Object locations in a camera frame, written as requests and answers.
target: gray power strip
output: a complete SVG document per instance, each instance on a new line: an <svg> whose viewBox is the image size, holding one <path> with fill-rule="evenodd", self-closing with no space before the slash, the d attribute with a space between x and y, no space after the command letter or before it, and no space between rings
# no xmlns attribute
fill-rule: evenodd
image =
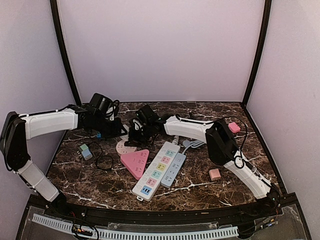
<svg viewBox="0 0 320 240"><path fill-rule="evenodd" d="M186 160L186 155L182 153L178 153L175 158L173 159L171 165L169 166L168 170L166 171L165 175L161 180L161 185L170 188L172 183L174 182L180 168L184 164Z"/></svg>

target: pink triangle block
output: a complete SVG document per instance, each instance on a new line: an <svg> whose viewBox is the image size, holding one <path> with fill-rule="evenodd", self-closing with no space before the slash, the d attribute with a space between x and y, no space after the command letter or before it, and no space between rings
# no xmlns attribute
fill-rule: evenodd
<svg viewBox="0 0 320 240"><path fill-rule="evenodd" d="M144 174L148 156L149 150L144 149L123 154L121 155L120 160L134 178L139 180Z"/></svg>

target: pink block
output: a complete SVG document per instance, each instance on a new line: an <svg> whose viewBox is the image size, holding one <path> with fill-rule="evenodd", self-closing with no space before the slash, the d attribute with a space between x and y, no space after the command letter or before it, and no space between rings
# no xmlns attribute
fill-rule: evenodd
<svg viewBox="0 0 320 240"><path fill-rule="evenodd" d="M211 170L209 171L209 175L210 175L211 181L213 181L213 180L218 180L218 179L221 178L219 169L211 169Z"/></svg>
<svg viewBox="0 0 320 240"><path fill-rule="evenodd" d="M141 151L123 154L121 155L120 160L134 178L139 180L144 174L148 156L149 150L144 149Z"/></svg>
<svg viewBox="0 0 320 240"><path fill-rule="evenodd" d="M241 128L235 122L229 123L228 127L229 127L230 131L233 132L234 134L240 132L240 130L241 130Z"/></svg>

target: white cable tray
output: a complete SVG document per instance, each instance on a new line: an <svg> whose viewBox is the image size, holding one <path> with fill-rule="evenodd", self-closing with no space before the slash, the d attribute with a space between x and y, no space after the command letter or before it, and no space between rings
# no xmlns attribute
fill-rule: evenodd
<svg viewBox="0 0 320 240"><path fill-rule="evenodd" d="M73 224L71 221L57 220L39 214L33 214L32 221L66 234L72 234L71 229ZM93 233L91 239L97 239L96 231L86 226L82 226L82 229ZM96 229L99 232L100 240L216 240L237 237L239 235L237 226L207 231L193 231L180 233L143 233L113 231L98 227Z"/></svg>

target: pink cube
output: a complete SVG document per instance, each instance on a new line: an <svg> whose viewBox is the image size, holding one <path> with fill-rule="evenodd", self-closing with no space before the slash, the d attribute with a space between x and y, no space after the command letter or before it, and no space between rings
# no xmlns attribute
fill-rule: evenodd
<svg viewBox="0 0 320 240"><path fill-rule="evenodd" d="M235 122L231 122L228 124L228 127L230 129L231 132L233 132L234 134L240 132L240 127L238 126L238 124L236 124Z"/></svg>
<svg viewBox="0 0 320 240"><path fill-rule="evenodd" d="M210 175L210 178L211 178L211 181L213 180L218 180L221 178L221 175L220 175L220 172L219 172L219 169L211 169L209 171L209 175Z"/></svg>

